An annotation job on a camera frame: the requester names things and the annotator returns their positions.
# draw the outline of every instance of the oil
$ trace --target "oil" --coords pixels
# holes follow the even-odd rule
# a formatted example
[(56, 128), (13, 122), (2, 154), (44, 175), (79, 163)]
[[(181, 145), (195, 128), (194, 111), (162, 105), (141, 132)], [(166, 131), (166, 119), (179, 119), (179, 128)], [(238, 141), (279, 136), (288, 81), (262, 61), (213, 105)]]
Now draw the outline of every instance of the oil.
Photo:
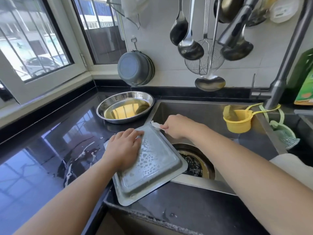
[(117, 102), (104, 111), (107, 119), (125, 119), (138, 115), (150, 107), (149, 103), (140, 99), (129, 99)]

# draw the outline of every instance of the car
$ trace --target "car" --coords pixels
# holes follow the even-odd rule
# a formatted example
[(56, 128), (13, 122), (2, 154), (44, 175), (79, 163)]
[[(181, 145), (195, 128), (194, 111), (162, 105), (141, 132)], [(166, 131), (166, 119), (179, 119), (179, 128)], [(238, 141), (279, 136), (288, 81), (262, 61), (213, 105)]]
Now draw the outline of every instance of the car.
[(65, 54), (60, 54), (60, 56), (55, 55), (52, 56), (52, 58), (50, 54), (43, 54), (39, 55), (38, 58), (34, 57), (26, 60), (24, 63), (27, 69), (24, 66), (22, 66), (22, 70), (25, 72), (27, 72), (28, 70), (32, 77), (44, 74), (46, 71), (42, 68), (39, 59), (41, 61), (41, 64), (47, 71), (52, 71), (54, 69), (63, 67), (68, 64), (68, 60), (66, 59)]

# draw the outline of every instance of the person's left hand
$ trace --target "person's left hand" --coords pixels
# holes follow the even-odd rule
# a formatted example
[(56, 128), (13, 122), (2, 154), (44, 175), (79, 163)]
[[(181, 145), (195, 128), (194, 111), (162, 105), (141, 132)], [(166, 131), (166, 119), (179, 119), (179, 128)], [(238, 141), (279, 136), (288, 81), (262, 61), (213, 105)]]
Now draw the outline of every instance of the person's left hand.
[(138, 136), (143, 135), (143, 133), (143, 131), (129, 128), (113, 135), (109, 139), (102, 158), (112, 161), (118, 171), (130, 168), (135, 163), (141, 146), (141, 138)]

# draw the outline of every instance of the granite countertop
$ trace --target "granite countertop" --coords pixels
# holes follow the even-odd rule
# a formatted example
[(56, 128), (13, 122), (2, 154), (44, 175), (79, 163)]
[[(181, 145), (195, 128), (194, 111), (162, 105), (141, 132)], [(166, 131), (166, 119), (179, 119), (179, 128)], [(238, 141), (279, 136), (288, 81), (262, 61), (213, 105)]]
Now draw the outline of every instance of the granite countertop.
[[(96, 115), (98, 104), (115, 93), (90, 91), (0, 146), (1, 234), (14, 233), (97, 162), (113, 134), (144, 124), (145, 117), (114, 125)], [(174, 182), (126, 207), (110, 183), (84, 232), (104, 205), (185, 234), (268, 234), (237, 196)]]

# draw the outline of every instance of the backsplash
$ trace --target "backsplash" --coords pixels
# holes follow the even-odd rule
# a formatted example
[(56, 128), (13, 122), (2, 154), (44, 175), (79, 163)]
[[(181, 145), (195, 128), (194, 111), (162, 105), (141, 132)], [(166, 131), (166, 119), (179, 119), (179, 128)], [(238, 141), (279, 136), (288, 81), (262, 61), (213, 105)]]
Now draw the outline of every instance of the backsplash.
[[(183, 10), (188, 19), (190, 0), (183, 1)], [(213, 38), (215, 23), (214, 1), (211, 0), (210, 3), (210, 39)], [(204, 2), (205, 0), (195, 1), (193, 37), (196, 41), (203, 38)], [(155, 76), (147, 86), (194, 86), (198, 75), (187, 69), (184, 59), (169, 38), (177, 13), (178, 0), (150, 0), (147, 8), (140, 15), (141, 28), (139, 30), (129, 20), (123, 19), (128, 50), (135, 48), (131, 43), (131, 38), (135, 36), (137, 49), (148, 55), (155, 64)], [(292, 19), (281, 24), (267, 20), (258, 26), (245, 29), (245, 39), (253, 43), (254, 49), (244, 59), (225, 61), (216, 71), (217, 75), (226, 80), (226, 87), (251, 87), (254, 74), (256, 74), (254, 87), (269, 87), (278, 73), (299, 13), (300, 10)], [(310, 41), (311, 33), (313, 33), (312, 26), (311, 24), (299, 54), (313, 47)], [(217, 37), (226, 27), (227, 24), (219, 23)]]

